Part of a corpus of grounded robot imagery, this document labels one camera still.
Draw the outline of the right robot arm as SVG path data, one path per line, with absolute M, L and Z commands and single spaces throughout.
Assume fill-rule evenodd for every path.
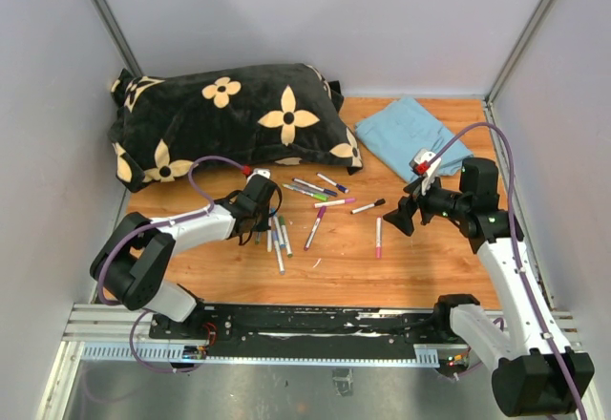
M 387 223 L 411 236 L 415 215 L 423 224 L 440 217 L 468 240 L 486 267 L 501 304 L 500 327 L 471 294 L 449 294 L 433 307 L 432 331 L 445 344 L 462 339 L 491 372 L 495 401 L 508 417 L 583 415 L 582 396 L 594 376 L 590 356 L 577 352 L 556 323 L 530 269 L 516 219 L 499 207 L 498 169 L 486 158 L 462 163 L 459 188 L 443 188 L 434 169 L 405 187 Z

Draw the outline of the pink cap marker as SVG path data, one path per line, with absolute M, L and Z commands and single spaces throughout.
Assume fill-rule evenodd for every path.
M 382 258 L 382 217 L 377 217 L 375 222 L 375 257 Z

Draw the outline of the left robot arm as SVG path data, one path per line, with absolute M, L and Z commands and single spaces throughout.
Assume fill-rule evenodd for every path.
M 90 275 L 120 305 L 161 314 L 181 338 L 194 339 L 203 331 L 204 316 L 195 310 L 192 293 L 164 279 L 169 262 L 208 242 L 248 243 L 253 233 L 268 229 L 270 202 L 281 193 L 270 171 L 257 168 L 242 190 L 199 210 L 153 219 L 130 213 L 98 252 Z

